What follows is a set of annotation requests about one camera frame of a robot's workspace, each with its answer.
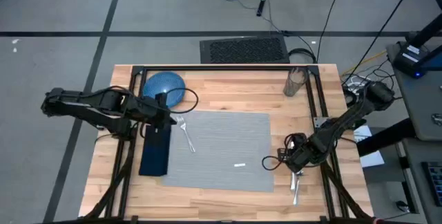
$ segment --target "blue plate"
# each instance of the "blue plate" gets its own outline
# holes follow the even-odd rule
[[[154,74],[144,85],[143,96],[155,98],[158,93],[167,93],[175,88],[185,88],[181,76],[173,72],[160,72]],[[167,95],[166,105],[171,108],[182,101],[184,90],[175,90]]]

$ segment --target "fork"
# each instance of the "fork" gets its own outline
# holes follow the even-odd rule
[[[195,152],[195,148],[193,148],[192,141],[191,141],[191,139],[190,139],[190,137],[189,137],[189,135],[188,135],[188,133],[186,131],[186,122],[184,121],[184,118],[181,117],[181,116],[177,116],[177,121],[178,121],[178,124],[179,124],[180,128],[184,131],[184,134],[186,134],[186,138],[187,138],[187,142],[189,144],[189,148],[191,149],[192,153]]]

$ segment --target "yellow cable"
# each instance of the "yellow cable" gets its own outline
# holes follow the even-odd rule
[[[386,50],[384,50],[384,51],[382,51],[381,53],[378,53],[378,54],[376,54],[376,55],[374,55],[374,56],[372,56],[372,57],[370,57],[370,58],[368,58],[368,59],[366,59],[366,60],[364,60],[363,62],[361,62],[361,64],[360,65],[362,65],[362,64],[364,64],[364,63],[367,63],[367,62],[369,62],[369,61],[371,61],[371,60],[373,60],[373,59],[376,59],[376,58],[378,58],[378,57],[380,57],[380,56],[382,56],[383,54],[385,54],[387,51]],[[344,73],[341,73],[340,74],[340,76],[343,76],[343,75],[345,75],[346,73],[348,73],[348,72],[350,72],[351,70],[353,70],[354,68],[355,68],[356,66],[354,66],[354,67],[352,67],[352,68],[349,68],[349,69],[347,69],[346,71],[344,71]]]

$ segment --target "black floor mat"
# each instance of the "black floor mat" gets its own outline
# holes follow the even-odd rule
[[[200,41],[202,64],[290,63],[283,36]]]

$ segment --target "wooden tabletop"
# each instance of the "wooden tabletop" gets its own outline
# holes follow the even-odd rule
[[[338,117],[347,110],[340,87],[338,69],[334,64],[318,65],[323,83],[325,101],[330,116]],[[116,65],[111,85],[128,87],[132,65]],[[271,153],[283,146],[290,133],[313,132],[307,91],[303,86],[294,97],[285,97],[282,89],[287,78],[285,71],[178,71],[186,87],[200,97],[196,110],[268,113],[270,115]],[[194,96],[186,94],[184,101],[174,108],[188,109]],[[318,99],[315,99],[319,111]],[[354,138],[347,132],[346,138]],[[315,221],[327,215],[323,182],[319,167],[305,168],[300,180],[299,205],[292,205],[291,173],[280,166],[274,173],[274,191],[243,192],[190,187],[165,187],[161,178],[139,176],[143,139],[137,138],[131,183],[128,192],[126,218],[138,215],[140,219],[155,220],[236,220],[236,221]],[[117,141],[110,137],[95,145],[92,163],[79,215],[87,214],[108,188]],[[367,185],[356,145],[340,140],[336,150],[343,184],[363,208],[372,215]],[[339,204],[333,188],[337,213]],[[117,214],[119,194],[116,193],[114,212]]]

